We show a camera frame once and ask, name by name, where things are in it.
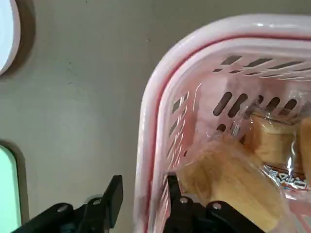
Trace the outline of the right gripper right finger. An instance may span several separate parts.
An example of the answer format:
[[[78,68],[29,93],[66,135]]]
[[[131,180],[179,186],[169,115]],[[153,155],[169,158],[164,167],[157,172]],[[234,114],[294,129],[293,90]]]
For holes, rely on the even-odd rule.
[[[181,194],[175,174],[167,176],[171,212],[165,222],[166,233],[246,233],[248,219],[224,201],[207,205]]]

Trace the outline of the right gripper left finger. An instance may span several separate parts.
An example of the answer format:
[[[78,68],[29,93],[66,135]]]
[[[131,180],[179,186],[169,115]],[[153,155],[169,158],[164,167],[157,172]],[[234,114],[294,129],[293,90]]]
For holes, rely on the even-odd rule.
[[[108,233],[115,227],[123,201],[122,175],[114,175],[101,197],[74,209],[57,203],[22,226],[15,233]]]

